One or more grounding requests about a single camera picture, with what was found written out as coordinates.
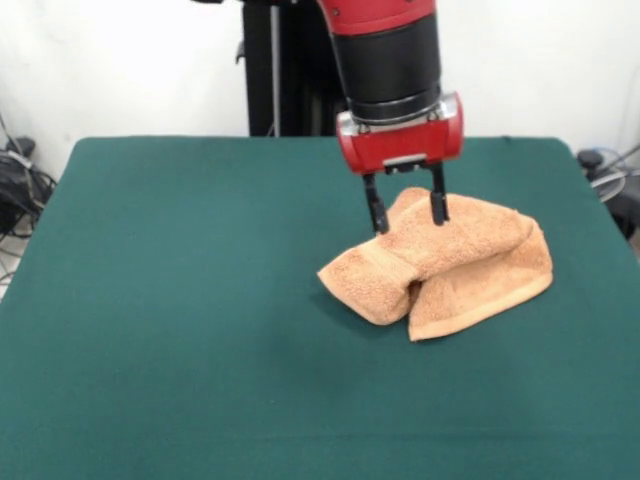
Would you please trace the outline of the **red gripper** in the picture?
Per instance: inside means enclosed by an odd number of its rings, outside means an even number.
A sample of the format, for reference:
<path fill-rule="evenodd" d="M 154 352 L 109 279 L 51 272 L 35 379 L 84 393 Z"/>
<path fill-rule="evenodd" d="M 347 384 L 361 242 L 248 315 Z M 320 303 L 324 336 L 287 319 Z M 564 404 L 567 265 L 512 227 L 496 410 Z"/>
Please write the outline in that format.
<path fill-rule="evenodd" d="M 425 114 L 394 125 L 368 125 L 357 121 L 350 111 L 344 111 L 337 116 L 336 135 L 349 169 L 363 175 L 376 234 L 386 234 L 389 222 L 374 173 L 396 172 L 410 164 L 431 165 L 433 222 L 442 226 L 449 221 L 441 162 L 458 156 L 462 150 L 464 110 L 458 94 L 445 94 Z"/>

